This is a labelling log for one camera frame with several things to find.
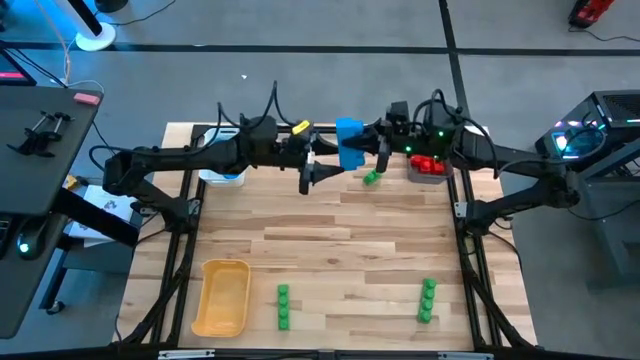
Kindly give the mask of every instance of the orange basket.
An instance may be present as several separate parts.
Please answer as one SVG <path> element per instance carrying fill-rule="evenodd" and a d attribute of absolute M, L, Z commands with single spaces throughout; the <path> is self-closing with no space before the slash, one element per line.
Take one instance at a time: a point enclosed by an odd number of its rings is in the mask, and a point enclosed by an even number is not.
<path fill-rule="evenodd" d="M 242 260 L 209 260 L 202 265 L 202 272 L 198 316 L 191 331 L 207 337 L 239 335 L 249 307 L 249 264 Z"/>

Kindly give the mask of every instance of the white lamp base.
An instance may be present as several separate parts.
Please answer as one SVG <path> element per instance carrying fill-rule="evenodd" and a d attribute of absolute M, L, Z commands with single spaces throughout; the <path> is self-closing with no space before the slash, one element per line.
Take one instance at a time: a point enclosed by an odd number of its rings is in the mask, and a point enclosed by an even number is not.
<path fill-rule="evenodd" d="M 84 37 L 80 33 L 76 35 L 76 44 L 80 49 L 84 51 L 99 51 L 116 41 L 116 29 L 107 23 L 101 22 L 100 25 L 102 26 L 102 32 L 91 39 Z"/>

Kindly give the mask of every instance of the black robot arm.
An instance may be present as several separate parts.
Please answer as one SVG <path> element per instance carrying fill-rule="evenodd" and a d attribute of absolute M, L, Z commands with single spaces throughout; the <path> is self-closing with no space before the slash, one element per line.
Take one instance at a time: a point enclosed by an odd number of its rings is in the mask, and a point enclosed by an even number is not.
<path fill-rule="evenodd" d="M 425 108 L 425 116 L 418 122 L 421 108 Z M 457 216 L 465 219 L 465 230 L 477 235 L 486 235 L 500 217 L 542 205 L 567 208 L 578 203 L 577 176 L 563 162 L 496 146 L 486 136 L 467 130 L 464 125 L 468 120 L 460 109 L 451 108 L 442 100 L 422 103 L 410 120 L 408 104 L 397 102 L 384 119 L 366 126 L 361 135 L 343 140 L 342 145 L 377 155 L 376 170 L 380 173 L 396 152 L 432 156 L 463 170 L 494 168 L 496 175 L 507 171 L 538 179 L 533 187 L 494 201 L 456 204 Z"/>
<path fill-rule="evenodd" d="M 325 141 L 308 120 L 292 128 L 289 137 L 278 141 L 278 127 L 271 116 L 245 119 L 238 134 L 202 148 L 136 148 L 121 151 L 105 163 L 103 188 L 114 195 L 135 197 L 134 210 L 159 212 L 169 231 L 188 231 L 191 209 L 188 200 L 171 197 L 145 180 L 158 171 L 209 169 L 220 174 L 241 174 L 247 167 L 270 166 L 300 172 L 298 191 L 342 173 L 344 169 L 313 161 L 313 154 L 337 154 L 337 146 Z"/>

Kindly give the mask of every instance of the gray floor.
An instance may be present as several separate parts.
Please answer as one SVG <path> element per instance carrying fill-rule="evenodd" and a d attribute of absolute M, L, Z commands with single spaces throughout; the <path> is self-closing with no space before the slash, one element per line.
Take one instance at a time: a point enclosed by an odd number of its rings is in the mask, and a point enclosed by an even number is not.
<path fill-rule="evenodd" d="M 587 34 L 567 33 L 571 0 L 448 3 L 459 47 L 640 46 L 629 41 L 601 43 Z M 126 21 L 158 7 L 157 2 L 132 1 L 113 19 Z M 20 2 L 15 10 L 15 25 L 4 39 L 55 41 L 29 1 Z M 639 11 L 640 3 L 618 0 L 593 31 L 604 37 L 640 37 L 635 21 Z M 63 27 L 62 19 L 56 17 L 56 21 Z M 62 30 L 67 39 L 72 37 L 68 25 Z M 445 44 L 437 0 L 178 0 L 147 22 L 119 28 L 118 42 Z M 27 53 L 61 73 L 61 51 Z M 73 52 L 72 58 L 73 81 L 95 79 L 105 86 L 98 125 L 113 145 L 125 147 L 158 144 L 168 121 L 213 120 L 216 101 L 222 101 L 230 114 L 259 113 L 273 79 L 280 83 L 285 113 L 315 121 L 340 116 L 373 120 L 389 102 L 407 99 L 415 105 L 435 87 L 442 88 L 449 99 L 455 98 L 446 55 Z M 530 148 L 591 91 L 640 88 L 640 62 L 635 57 L 464 56 L 460 62 L 472 116 L 490 128 L 496 142 L 522 149 Z M 42 77 L 38 80 L 48 84 Z M 98 176 L 86 156 L 86 150 L 97 143 L 91 133 L 74 164 L 75 173 Z M 531 180 L 507 174 L 502 183 L 506 192 L 513 192 Z M 536 209 L 514 220 L 514 232 L 540 345 L 640 357 L 639 291 L 592 293 L 585 286 L 602 266 L 589 224 L 567 216 L 566 211 Z M 73 274 L 60 295 L 72 304 L 69 309 L 54 317 L 30 311 L 19 335 L 0 341 L 0 353 L 106 344 L 124 283 L 115 275 Z"/>

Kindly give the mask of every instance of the wooden table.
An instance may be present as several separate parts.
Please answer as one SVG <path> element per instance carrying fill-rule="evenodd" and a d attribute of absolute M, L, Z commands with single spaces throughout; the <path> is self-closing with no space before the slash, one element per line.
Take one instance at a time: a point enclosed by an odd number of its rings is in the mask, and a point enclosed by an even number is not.
<path fill-rule="evenodd" d="M 189 143 L 192 126 L 169 123 L 163 147 Z M 250 168 L 241 188 L 207 188 L 180 346 L 471 350 L 446 183 L 408 182 L 405 161 L 394 156 L 380 183 L 365 187 L 362 178 L 373 161 L 368 157 L 361 169 L 324 180 L 308 196 L 298 194 L 296 171 L 274 168 Z M 490 171 L 471 177 L 477 198 L 502 196 Z M 181 172 L 157 173 L 154 184 L 177 196 L 181 180 Z M 154 220 L 141 236 L 161 227 Z M 510 231 L 492 230 L 512 241 Z M 125 336 L 158 296 L 169 236 L 154 237 L 135 251 L 119 317 Z M 535 343 L 518 260 L 499 240 L 484 239 L 496 302 L 524 338 Z M 242 259 L 251 266 L 248 320 L 238 337 L 198 337 L 191 323 L 200 299 L 201 265 L 220 258 Z M 416 321 L 421 281 L 427 277 L 438 281 L 428 325 Z M 291 331 L 277 329 L 278 284 L 290 285 Z M 486 313 L 478 304 L 488 339 Z"/>

